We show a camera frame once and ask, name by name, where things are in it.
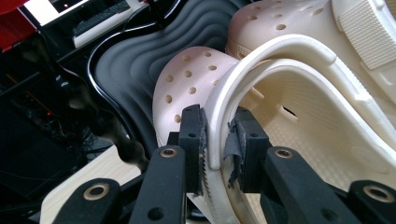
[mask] white shoe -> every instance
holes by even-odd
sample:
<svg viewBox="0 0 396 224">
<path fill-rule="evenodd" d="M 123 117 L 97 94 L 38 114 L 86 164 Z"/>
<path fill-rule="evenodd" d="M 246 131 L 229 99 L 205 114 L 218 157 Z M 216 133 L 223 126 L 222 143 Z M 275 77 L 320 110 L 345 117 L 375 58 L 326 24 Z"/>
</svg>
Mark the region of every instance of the white shoe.
<svg viewBox="0 0 396 224">
<path fill-rule="evenodd" d="M 298 52 L 310 57 L 293 60 Z M 208 48 L 180 52 L 163 69 L 154 92 L 160 145 L 178 131 L 177 115 L 194 104 L 206 112 L 208 147 L 205 194 L 191 198 L 214 223 L 264 222 L 257 197 L 248 200 L 238 188 L 226 187 L 233 169 L 230 158 L 223 160 L 227 124 L 239 105 L 253 113 L 274 146 L 298 150 L 324 181 L 344 190 L 359 179 L 396 188 L 396 152 L 389 145 L 395 139 L 378 134 L 384 131 L 381 120 L 369 119 L 369 125 L 363 118 L 385 115 L 344 63 L 315 39 L 281 36 L 240 62 Z"/>
<path fill-rule="evenodd" d="M 241 59 L 278 36 L 311 36 L 353 71 L 396 127 L 396 23 L 390 13 L 396 14 L 396 4 L 387 3 L 389 7 L 384 0 L 259 1 L 233 16 L 226 51 Z M 303 52 L 294 59 L 304 56 L 313 60 Z"/>
</svg>

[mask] wavy texture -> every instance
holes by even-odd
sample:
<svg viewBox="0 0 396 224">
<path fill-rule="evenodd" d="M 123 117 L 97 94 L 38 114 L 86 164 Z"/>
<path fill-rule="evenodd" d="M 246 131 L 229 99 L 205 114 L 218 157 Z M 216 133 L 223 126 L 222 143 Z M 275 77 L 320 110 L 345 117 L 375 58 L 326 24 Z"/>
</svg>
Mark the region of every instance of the wavy texture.
<svg viewBox="0 0 396 224">
<path fill-rule="evenodd" d="M 96 84 L 126 111 L 149 151 L 157 147 L 152 97 L 165 65 L 183 49 L 206 46 L 224 51 L 228 25 L 247 0 L 190 0 L 161 31 L 123 40 L 100 57 Z"/>
</svg>

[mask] black clamp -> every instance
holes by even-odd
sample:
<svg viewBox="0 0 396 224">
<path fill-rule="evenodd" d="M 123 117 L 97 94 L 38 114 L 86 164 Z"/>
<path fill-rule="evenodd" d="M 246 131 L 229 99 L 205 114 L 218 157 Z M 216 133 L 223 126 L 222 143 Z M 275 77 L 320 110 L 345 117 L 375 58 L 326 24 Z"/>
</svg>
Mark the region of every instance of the black clamp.
<svg viewBox="0 0 396 224">
<path fill-rule="evenodd" d="M 260 193 L 269 224 L 394 223 L 396 190 L 362 180 L 344 192 L 320 179 L 303 157 L 272 147 L 253 115 L 239 108 L 230 124 L 226 156 L 233 155 L 245 193 Z M 95 179 L 80 186 L 54 223 L 184 223 L 186 192 L 202 194 L 205 113 L 198 105 L 183 110 L 180 133 L 157 148 L 147 171 L 123 186 Z"/>
</svg>

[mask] red object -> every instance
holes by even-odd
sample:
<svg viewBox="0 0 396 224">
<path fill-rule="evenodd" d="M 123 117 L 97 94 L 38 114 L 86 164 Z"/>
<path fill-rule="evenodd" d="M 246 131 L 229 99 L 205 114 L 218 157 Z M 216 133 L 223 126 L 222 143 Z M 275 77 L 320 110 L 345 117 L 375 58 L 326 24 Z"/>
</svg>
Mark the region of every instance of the red object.
<svg viewBox="0 0 396 224">
<path fill-rule="evenodd" d="M 0 15 L 15 10 L 25 2 L 27 2 L 27 0 L 0 0 Z"/>
<path fill-rule="evenodd" d="M 0 49 L 2 52 L 11 49 L 14 44 L 35 33 L 33 24 L 18 10 L 18 7 L 25 2 L 26 0 L 0 0 Z"/>
</svg>

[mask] clamp jaw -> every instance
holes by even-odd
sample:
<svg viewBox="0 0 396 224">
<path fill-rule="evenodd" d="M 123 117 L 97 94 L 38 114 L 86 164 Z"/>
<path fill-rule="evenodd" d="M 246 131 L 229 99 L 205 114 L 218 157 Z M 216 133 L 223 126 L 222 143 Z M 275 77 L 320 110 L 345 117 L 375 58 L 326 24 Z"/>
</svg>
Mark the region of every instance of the clamp jaw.
<svg viewBox="0 0 396 224">
<path fill-rule="evenodd" d="M 54 223 L 185 223 L 186 192 L 203 193 L 205 112 L 192 105 L 182 116 L 180 132 L 170 133 L 168 145 L 154 151 L 144 174 L 121 187 L 110 179 L 87 182 L 72 194 Z M 237 110 L 230 129 L 225 150 L 235 165 L 230 187 L 238 180 L 243 192 L 260 193 L 268 223 L 396 220 L 395 189 L 360 180 L 344 192 L 325 183 L 297 151 L 272 147 L 244 108 Z"/>
</svg>

